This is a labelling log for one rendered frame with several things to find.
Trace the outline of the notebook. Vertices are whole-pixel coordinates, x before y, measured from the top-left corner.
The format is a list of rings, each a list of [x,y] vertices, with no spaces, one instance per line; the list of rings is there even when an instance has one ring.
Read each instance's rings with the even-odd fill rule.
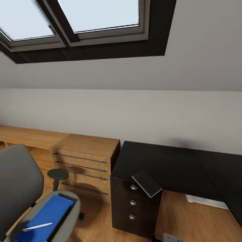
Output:
[[[161,186],[158,185],[145,171],[140,172],[132,176],[138,185],[152,198],[155,194],[162,190]]]

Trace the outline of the pen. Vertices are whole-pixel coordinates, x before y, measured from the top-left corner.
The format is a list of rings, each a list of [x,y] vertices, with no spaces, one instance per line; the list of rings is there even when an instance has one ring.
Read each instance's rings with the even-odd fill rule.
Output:
[[[31,227],[31,228],[28,228],[28,229],[23,229],[22,231],[23,232],[27,232],[27,231],[31,231],[32,229],[36,229],[36,228],[39,228],[39,227],[44,227],[44,226],[47,226],[47,225],[51,225],[52,223],[48,223],[48,224],[44,224],[44,225],[39,225],[39,226],[36,226],[36,227]]]

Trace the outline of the swivel chair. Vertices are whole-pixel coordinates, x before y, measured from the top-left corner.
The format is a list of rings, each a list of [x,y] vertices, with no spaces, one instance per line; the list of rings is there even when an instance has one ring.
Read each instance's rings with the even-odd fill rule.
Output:
[[[57,195],[74,202],[66,218],[50,242],[68,242],[78,219],[83,219],[81,200],[77,194],[58,189],[59,180],[69,177],[61,169],[47,172],[53,178],[53,192],[35,203],[43,193],[44,176],[32,154],[24,144],[12,145],[0,151],[0,242],[16,242],[15,238],[37,215],[45,204]],[[6,233],[15,222],[31,207],[10,234]]]

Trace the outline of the folder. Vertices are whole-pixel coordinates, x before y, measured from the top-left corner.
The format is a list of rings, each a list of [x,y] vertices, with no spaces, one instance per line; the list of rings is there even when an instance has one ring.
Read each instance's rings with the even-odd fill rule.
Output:
[[[15,238],[16,242],[50,242],[74,205],[66,198],[53,195],[24,229],[52,223],[44,227],[23,232]]]

